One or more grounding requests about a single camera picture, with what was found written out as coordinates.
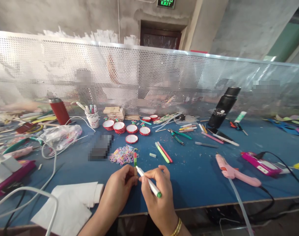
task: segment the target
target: paper cup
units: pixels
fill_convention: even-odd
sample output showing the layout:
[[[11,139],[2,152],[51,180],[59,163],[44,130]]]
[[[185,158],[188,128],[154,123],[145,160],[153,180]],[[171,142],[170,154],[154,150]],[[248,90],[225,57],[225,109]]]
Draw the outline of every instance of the paper cup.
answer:
[[[148,127],[140,128],[140,134],[143,136],[148,136],[150,134],[150,128]]]
[[[134,134],[130,134],[125,138],[125,141],[129,144],[134,144],[139,140],[139,138],[134,135]]]
[[[139,130],[139,129],[137,128],[136,125],[128,125],[128,126],[126,127],[126,131],[127,131],[128,133],[137,133],[138,130]]]
[[[126,131],[126,127],[125,127],[125,124],[123,122],[114,123],[113,129],[117,134],[122,134]]]
[[[103,127],[106,129],[106,130],[113,130],[113,125],[114,125],[114,121],[113,120],[107,120],[103,123]]]
[[[95,114],[86,114],[87,120],[92,128],[99,127],[99,115],[98,113]]]
[[[146,122],[150,122],[152,119],[150,117],[143,117],[142,120],[146,121]]]

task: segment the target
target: rubber band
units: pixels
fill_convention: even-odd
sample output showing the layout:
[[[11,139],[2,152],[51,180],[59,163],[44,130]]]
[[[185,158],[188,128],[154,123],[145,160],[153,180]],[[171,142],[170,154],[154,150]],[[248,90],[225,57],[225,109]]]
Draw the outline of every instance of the rubber band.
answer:
[[[125,147],[117,148],[112,156],[110,157],[110,161],[112,163],[116,162],[117,164],[124,165],[126,163],[134,162],[134,153],[137,151],[137,148],[134,148],[130,145],[126,145]]]

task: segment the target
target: white cloth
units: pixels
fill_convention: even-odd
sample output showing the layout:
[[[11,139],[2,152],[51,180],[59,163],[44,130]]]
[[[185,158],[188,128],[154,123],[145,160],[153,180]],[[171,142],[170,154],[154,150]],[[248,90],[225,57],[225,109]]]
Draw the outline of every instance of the white cloth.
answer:
[[[59,185],[51,194],[58,198],[58,211],[53,223],[52,233],[60,236],[77,236],[91,216],[88,207],[99,203],[103,184],[98,182]],[[54,200],[48,199],[31,221],[48,229],[53,215]]]

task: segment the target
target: cup with pens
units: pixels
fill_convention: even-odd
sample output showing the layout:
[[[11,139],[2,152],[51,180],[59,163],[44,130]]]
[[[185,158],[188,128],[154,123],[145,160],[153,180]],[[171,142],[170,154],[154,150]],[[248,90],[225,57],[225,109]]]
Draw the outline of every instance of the cup with pens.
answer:
[[[99,115],[98,115],[98,111],[97,111],[97,106],[96,105],[90,105],[90,107],[83,106],[80,102],[76,102],[76,104],[84,110],[86,118],[90,124],[90,127],[98,128],[99,127]]]

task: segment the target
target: exit sign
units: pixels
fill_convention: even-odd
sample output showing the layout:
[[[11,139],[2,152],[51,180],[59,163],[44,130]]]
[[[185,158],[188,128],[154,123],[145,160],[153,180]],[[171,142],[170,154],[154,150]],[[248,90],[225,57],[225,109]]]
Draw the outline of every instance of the exit sign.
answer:
[[[176,0],[158,0],[157,1],[157,6],[173,9],[173,7],[175,6],[175,1]]]

